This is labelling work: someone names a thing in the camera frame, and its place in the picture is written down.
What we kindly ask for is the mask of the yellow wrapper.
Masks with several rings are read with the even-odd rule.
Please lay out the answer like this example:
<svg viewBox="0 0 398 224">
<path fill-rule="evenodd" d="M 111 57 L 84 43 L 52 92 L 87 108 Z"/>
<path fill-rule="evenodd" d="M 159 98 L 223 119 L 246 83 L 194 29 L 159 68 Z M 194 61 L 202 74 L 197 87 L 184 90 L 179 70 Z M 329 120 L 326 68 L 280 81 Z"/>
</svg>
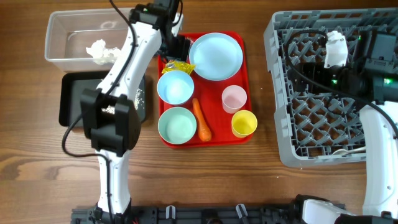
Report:
<svg viewBox="0 0 398 224">
<path fill-rule="evenodd" d="M 187 62 L 171 60 L 165 64 L 165 67 L 163 68 L 162 73 L 165 74 L 167 72 L 177 70 L 177 71 L 185 72 L 188 75 L 190 75 L 194 71 L 195 67 L 196 67 L 196 65 L 193 65 L 193 64 L 190 64 Z"/>
</svg>

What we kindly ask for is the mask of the light blue bowl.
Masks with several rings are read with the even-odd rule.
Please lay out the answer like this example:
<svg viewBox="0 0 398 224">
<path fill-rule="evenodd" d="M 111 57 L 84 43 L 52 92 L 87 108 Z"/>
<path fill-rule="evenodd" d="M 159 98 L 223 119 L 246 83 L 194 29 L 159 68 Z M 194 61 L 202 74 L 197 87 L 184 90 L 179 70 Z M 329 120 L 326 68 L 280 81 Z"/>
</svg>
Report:
<svg viewBox="0 0 398 224">
<path fill-rule="evenodd" d="M 169 105 L 182 105 L 193 95 L 193 78 L 183 71 L 170 71 L 163 74 L 157 83 L 157 93 Z"/>
</svg>

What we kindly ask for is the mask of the white rice pile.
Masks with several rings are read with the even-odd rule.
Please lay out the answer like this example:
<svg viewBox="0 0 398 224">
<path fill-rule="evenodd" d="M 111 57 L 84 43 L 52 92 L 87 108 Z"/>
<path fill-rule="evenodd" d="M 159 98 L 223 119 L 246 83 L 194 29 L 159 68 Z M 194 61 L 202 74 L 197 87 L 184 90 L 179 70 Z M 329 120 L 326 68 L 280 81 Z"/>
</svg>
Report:
<svg viewBox="0 0 398 224">
<path fill-rule="evenodd" d="M 145 105 L 145 92 L 139 88 L 134 99 L 134 106 L 141 118 L 146 115 Z M 101 111 L 106 114 L 115 114 L 115 107 L 108 105 L 107 107 L 102 107 Z"/>
</svg>

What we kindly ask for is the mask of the white tissue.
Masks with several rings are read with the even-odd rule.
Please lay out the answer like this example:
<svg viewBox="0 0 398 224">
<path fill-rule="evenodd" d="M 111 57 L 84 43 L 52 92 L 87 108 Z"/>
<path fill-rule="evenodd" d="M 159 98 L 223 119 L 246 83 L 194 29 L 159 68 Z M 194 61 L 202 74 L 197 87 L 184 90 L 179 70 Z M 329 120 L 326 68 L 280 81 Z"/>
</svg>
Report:
<svg viewBox="0 0 398 224">
<path fill-rule="evenodd" d="M 86 52 L 94 58 L 94 63 L 98 65 L 114 63 L 121 54 L 121 50 L 117 47 L 106 48 L 106 42 L 103 39 L 97 40 L 91 47 L 87 47 Z"/>
</svg>

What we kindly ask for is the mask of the green bowl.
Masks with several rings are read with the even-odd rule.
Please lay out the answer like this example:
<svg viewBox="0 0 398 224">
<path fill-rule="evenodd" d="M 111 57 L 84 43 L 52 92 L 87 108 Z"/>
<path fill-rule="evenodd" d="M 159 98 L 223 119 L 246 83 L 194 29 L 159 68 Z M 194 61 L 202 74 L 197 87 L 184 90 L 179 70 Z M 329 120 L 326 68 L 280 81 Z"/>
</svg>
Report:
<svg viewBox="0 0 398 224">
<path fill-rule="evenodd" d="M 169 144 L 180 145 L 188 142 L 196 130 L 196 118 L 190 110 L 183 107 L 170 108 L 159 118 L 158 132 Z"/>
</svg>

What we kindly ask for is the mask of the orange carrot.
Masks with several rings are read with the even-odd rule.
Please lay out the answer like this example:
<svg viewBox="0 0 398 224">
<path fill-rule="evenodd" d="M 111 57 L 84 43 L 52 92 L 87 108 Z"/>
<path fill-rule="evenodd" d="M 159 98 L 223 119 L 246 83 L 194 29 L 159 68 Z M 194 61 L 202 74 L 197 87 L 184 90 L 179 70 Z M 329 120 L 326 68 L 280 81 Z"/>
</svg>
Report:
<svg viewBox="0 0 398 224">
<path fill-rule="evenodd" d="M 201 111 L 199 100 L 197 98 L 194 98 L 192 100 L 192 105 L 193 105 L 193 114 L 197 119 L 198 137 L 202 141 L 208 142 L 212 139 L 212 134 Z"/>
</svg>

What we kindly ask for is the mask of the red foil wrapper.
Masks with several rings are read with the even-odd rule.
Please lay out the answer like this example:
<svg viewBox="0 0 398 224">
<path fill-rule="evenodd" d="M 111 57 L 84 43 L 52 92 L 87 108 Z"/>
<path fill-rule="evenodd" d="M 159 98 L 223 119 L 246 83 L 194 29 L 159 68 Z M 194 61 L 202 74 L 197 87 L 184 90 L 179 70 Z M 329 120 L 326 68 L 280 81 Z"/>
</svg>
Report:
<svg viewBox="0 0 398 224">
<path fill-rule="evenodd" d="M 190 44 L 193 44 L 193 43 L 194 43 L 194 40 L 191 39 L 191 38 L 186 37 L 185 40 L 189 41 Z"/>
</svg>

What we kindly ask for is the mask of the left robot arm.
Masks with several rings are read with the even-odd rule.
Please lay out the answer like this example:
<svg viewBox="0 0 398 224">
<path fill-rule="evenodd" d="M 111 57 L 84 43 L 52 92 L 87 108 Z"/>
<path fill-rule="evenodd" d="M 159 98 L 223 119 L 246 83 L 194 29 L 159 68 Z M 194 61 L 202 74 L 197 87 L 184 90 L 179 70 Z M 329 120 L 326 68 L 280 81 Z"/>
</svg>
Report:
<svg viewBox="0 0 398 224">
<path fill-rule="evenodd" d="M 128 160 L 141 131 L 134 99 L 154 55 L 187 58 L 190 43 L 178 33 L 182 7 L 181 1 L 154 1 L 131 9 L 123 18 L 127 34 L 121 54 L 96 89 L 81 95 L 79 119 L 100 167 L 101 193 L 91 222 L 130 219 Z"/>
</svg>

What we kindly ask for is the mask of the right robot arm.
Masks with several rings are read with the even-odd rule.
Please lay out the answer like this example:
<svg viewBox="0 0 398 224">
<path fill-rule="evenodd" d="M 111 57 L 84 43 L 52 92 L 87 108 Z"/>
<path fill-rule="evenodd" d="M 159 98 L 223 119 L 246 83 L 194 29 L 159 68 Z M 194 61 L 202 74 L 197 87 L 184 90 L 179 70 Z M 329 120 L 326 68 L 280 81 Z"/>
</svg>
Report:
<svg viewBox="0 0 398 224">
<path fill-rule="evenodd" d="M 361 215 L 353 215 L 327 200 L 300 202 L 304 223 L 397 223 L 397 74 L 393 72 L 397 37 L 387 32 L 361 31 L 350 63 L 345 37 L 322 32 L 325 47 L 320 72 L 301 73 L 284 50 L 285 62 L 295 73 L 295 86 L 311 84 L 325 92 L 353 99 L 363 107 L 366 153 L 366 193 Z"/>
</svg>

